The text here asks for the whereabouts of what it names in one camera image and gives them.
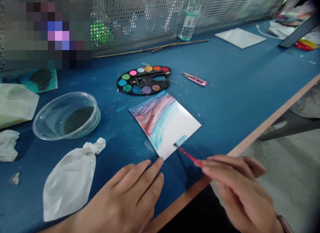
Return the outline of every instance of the scissors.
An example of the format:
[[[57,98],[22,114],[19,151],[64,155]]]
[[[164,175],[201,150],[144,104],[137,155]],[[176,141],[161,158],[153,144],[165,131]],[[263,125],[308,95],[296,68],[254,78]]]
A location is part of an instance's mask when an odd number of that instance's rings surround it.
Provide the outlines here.
[[[189,79],[189,80],[191,80],[191,81],[193,81],[193,82],[195,82],[195,83],[197,83],[199,85],[201,85],[202,87],[207,85],[207,81],[204,81],[204,80],[202,80],[202,79],[200,79],[200,78],[198,78],[196,76],[192,76],[192,75],[187,74],[185,72],[182,72],[182,76],[186,77],[187,79]]]

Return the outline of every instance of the perforated metal sheet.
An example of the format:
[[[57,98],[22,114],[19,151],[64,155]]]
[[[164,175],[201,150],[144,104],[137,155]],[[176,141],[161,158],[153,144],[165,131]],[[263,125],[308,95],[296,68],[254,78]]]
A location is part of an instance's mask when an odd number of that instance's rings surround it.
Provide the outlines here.
[[[204,0],[195,33],[265,18],[284,0]],[[93,56],[176,38],[189,0],[91,0]],[[0,0],[0,73],[4,67],[4,0]]]

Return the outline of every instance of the plastic bottle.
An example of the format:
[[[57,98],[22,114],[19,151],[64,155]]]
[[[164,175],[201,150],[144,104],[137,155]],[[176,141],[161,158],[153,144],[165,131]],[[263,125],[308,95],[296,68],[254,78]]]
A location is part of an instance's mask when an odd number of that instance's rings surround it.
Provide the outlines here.
[[[192,37],[194,28],[196,27],[197,19],[200,15],[203,0],[190,0],[187,8],[187,15],[184,19],[183,28],[180,39],[189,41]]]

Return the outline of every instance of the table surface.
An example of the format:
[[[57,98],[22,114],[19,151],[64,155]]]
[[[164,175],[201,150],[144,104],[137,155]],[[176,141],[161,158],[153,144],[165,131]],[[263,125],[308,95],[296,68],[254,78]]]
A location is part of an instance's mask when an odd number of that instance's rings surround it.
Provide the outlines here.
[[[268,21],[258,23],[266,32]],[[259,35],[256,24],[239,27]],[[11,163],[0,163],[0,232],[35,231],[59,221],[43,223],[43,187],[62,157],[85,142],[96,142],[99,137],[106,140],[106,148],[96,158],[89,201],[123,166],[157,159],[146,135],[128,111],[148,97],[124,94],[116,88],[120,75],[142,67],[142,63],[172,69],[167,91],[202,125],[183,144],[183,148],[198,159],[228,154],[319,74],[319,49],[284,50],[277,47],[280,41],[273,38],[239,49],[214,37],[215,33],[229,29],[192,38],[211,39],[207,43],[174,46],[156,53],[93,59],[90,70],[58,70],[59,88],[40,95],[36,113],[60,95],[84,91],[96,98],[101,121],[83,138],[53,142],[37,138],[32,132],[32,121],[7,128],[20,133],[15,148],[22,157]],[[182,71],[212,86],[200,87],[181,76]],[[20,184],[10,185],[9,180],[17,172],[21,173]],[[155,217],[203,176],[201,169],[177,151],[164,162],[161,172],[165,180]]]

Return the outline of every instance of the bamboo stick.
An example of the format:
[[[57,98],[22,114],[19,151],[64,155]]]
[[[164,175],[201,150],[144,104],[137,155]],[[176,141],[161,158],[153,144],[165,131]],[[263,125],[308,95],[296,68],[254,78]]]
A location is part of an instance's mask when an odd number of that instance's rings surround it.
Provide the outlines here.
[[[118,53],[118,54],[108,54],[108,55],[102,55],[102,56],[95,56],[95,57],[92,57],[92,58],[103,58],[103,57],[111,57],[111,56],[118,56],[118,55],[132,54],[132,53],[140,53],[140,52],[145,52],[145,51],[158,49],[158,48],[164,48],[164,47],[168,47],[168,46],[181,45],[181,44],[192,44],[192,43],[202,43],[202,42],[208,42],[208,41],[209,41],[209,39],[198,40],[198,41],[190,41],[190,42],[183,42],[183,43],[176,43],[175,42],[175,43],[172,43],[172,44],[162,45],[162,46],[148,48],[148,49],[142,49],[142,50],[125,52],[125,53]]]
[[[159,51],[159,50],[161,50],[161,49],[163,49],[163,48],[166,48],[166,47],[169,47],[169,46],[164,46],[164,47],[162,47],[162,48],[155,49],[154,51],[152,51],[152,53],[157,52],[157,51]]]

